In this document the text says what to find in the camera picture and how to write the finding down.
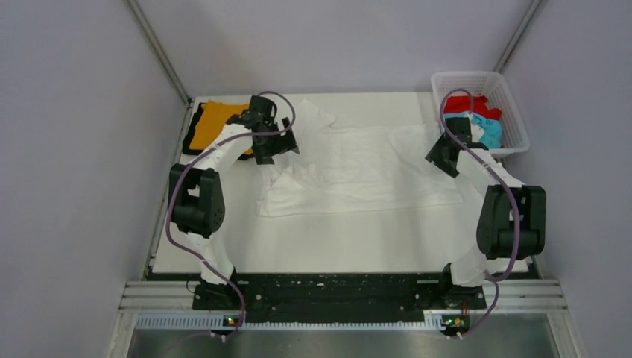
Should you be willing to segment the white t shirt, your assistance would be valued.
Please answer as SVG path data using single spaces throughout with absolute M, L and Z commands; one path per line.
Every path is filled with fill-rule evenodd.
M 259 216 L 351 213 L 460 204 L 455 180 L 425 159 L 436 124 L 335 129 L 337 118 L 303 100 L 299 151 L 261 166 Z

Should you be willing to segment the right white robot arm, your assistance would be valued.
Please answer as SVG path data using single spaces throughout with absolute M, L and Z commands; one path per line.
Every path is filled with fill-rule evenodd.
M 483 307 L 478 289 L 493 275 L 490 261 L 506 259 L 501 277 L 508 277 L 519 260 L 540 254 L 546 242 L 546 191 L 512 177 L 473 139 L 465 116 L 447 119 L 443 133 L 426 160 L 451 178 L 470 182 L 482 198 L 475 229 L 476 244 L 462 257 L 444 266 L 437 298 L 449 308 Z

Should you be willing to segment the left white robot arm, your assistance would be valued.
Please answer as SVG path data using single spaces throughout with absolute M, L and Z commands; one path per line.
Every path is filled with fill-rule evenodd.
M 216 236 L 227 214 L 222 178 L 247 150 L 256 164 L 274 164 L 274 157 L 298 153 L 292 127 L 296 110 L 277 120 L 277 104 L 264 91 L 250 98 L 245 110 L 231 115 L 219 135 L 187 164 L 174 164 L 169 172 L 165 235 L 176 248 L 195 257 L 201 267 L 202 295 L 210 295 L 221 308 L 245 309 L 245 297 L 231 277 L 223 240 Z

